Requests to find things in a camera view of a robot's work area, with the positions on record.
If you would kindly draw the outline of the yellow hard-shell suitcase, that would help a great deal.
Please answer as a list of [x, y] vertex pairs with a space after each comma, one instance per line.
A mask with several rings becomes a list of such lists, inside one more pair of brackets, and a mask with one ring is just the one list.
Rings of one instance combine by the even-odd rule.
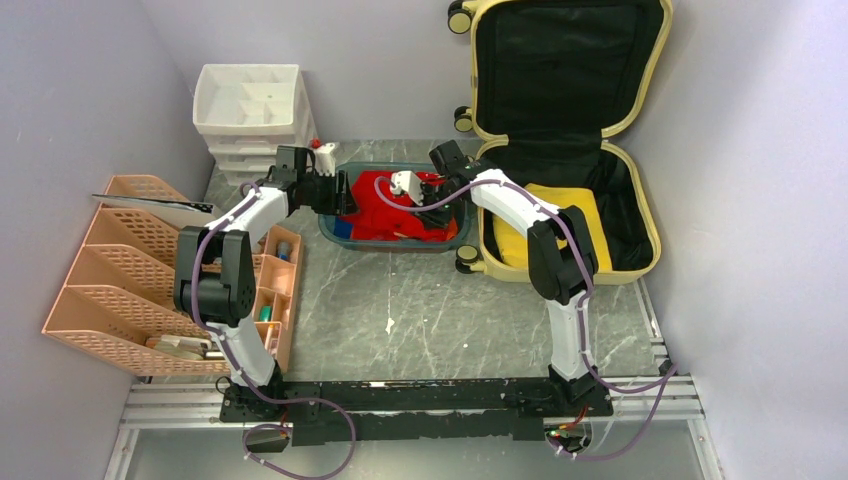
[[613, 139], [637, 118], [673, 21], [668, 1], [453, 1], [471, 42], [471, 101], [453, 123], [516, 183], [566, 192], [591, 224], [595, 282], [634, 282], [661, 255], [638, 168]]

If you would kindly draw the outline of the teal plastic bin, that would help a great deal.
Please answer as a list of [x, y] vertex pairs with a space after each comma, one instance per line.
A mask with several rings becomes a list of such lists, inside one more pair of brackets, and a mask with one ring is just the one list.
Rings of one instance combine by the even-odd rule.
[[[387, 170], [391, 174], [396, 171], [411, 170], [415, 172], [422, 180], [427, 177], [436, 177], [436, 170], [430, 164], [425, 163], [391, 163], [391, 162], [348, 162], [340, 167], [341, 170], [347, 172], [351, 184], [351, 189], [358, 176], [366, 170]], [[333, 218], [336, 216], [320, 215], [318, 217], [318, 226], [321, 234], [329, 241], [350, 250], [373, 251], [373, 252], [393, 252], [393, 253], [442, 253], [457, 248], [464, 243], [468, 238], [472, 226], [473, 210], [468, 208], [467, 214], [464, 217], [464, 223], [459, 226], [458, 235], [446, 242], [425, 243], [418, 240], [401, 240], [397, 242], [388, 241], [373, 241], [373, 240], [349, 240], [338, 241], [333, 237], [332, 224]]]

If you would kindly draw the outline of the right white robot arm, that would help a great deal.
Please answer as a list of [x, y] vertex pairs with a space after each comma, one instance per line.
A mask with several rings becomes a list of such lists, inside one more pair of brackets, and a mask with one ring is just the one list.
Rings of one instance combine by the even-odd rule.
[[577, 207], [561, 209], [541, 200], [490, 163], [470, 161], [454, 141], [435, 147], [429, 157], [445, 183], [426, 206], [470, 201], [526, 239], [529, 279], [546, 301], [551, 326], [549, 399], [557, 412], [576, 413], [598, 385], [586, 339], [597, 256], [585, 215]]

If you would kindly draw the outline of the yellow cloth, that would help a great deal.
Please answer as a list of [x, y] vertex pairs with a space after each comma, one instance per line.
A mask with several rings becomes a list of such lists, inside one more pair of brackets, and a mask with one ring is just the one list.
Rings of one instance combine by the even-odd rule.
[[[557, 205], [561, 209], [577, 207], [584, 214], [595, 255], [598, 272], [613, 270], [612, 259], [594, 194], [586, 188], [554, 188], [528, 183], [525, 189], [541, 200]], [[528, 247], [526, 239], [505, 220], [492, 216], [488, 211], [486, 225], [487, 248], [492, 255], [497, 254], [500, 261], [512, 268], [527, 270]]]

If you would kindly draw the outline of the blue cloth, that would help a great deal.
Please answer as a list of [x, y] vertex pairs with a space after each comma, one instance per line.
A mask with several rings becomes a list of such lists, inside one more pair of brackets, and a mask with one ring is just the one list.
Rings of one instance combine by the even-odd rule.
[[349, 241], [354, 233], [354, 224], [342, 217], [333, 220], [332, 234], [338, 241]]

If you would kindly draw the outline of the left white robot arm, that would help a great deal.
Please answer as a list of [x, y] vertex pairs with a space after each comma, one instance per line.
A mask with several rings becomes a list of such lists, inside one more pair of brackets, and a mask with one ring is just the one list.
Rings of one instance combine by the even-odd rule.
[[232, 380], [251, 387], [246, 406], [259, 419], [278, 417], [285, 391], [282, 374], [253, 319], [256, 279], [253, 249], [272, 227], [301, 207], [321, 215], [357, 212], [345, 172], [336, 167], [337, 144], [280, 146], [275, 162], [256, 181], [245, 182], [232, 209], [204, 226], [181, 229], [177, 240], [173, 300], [209, 333], [230, 367]]

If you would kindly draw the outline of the white plastic drawer unit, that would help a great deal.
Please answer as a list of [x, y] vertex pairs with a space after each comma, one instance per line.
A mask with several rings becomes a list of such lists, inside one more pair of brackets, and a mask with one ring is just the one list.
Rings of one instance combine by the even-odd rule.
[[206, 64], [193, 124], [228, 184], [265, 175], [277, 147], [308, 147], [318, 133], [297, 64]]

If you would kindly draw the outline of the red cloth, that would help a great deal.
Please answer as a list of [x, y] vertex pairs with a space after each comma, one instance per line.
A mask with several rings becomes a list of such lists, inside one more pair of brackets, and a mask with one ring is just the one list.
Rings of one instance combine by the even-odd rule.
[[373, 240], [397, 242], [418, 240], [425, 243], [446, 242], [459, 233], [459, 226], [453, 221], [447, 228], [426, 229], [423, 221], [413, 213], [395, 209], [383, 202], [377, 195], [375, 180], [378, 177], [391, 177], [387, 170], [366, 170], [362, 172], [352, 186], [352, 193], [359, 211], [342, 216], [354, 224], [354, 233], [350, 240]]

